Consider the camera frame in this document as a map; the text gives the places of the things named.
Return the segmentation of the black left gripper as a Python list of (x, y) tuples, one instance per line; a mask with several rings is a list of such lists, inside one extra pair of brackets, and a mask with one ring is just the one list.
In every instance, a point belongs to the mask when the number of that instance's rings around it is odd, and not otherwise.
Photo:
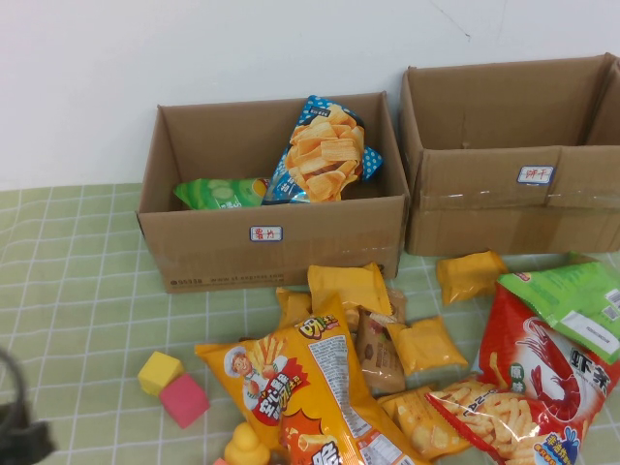
[(37, 464), (54, 453), (49, 422), (32, 420), (27, 407), (1, 406), (1, 463)]

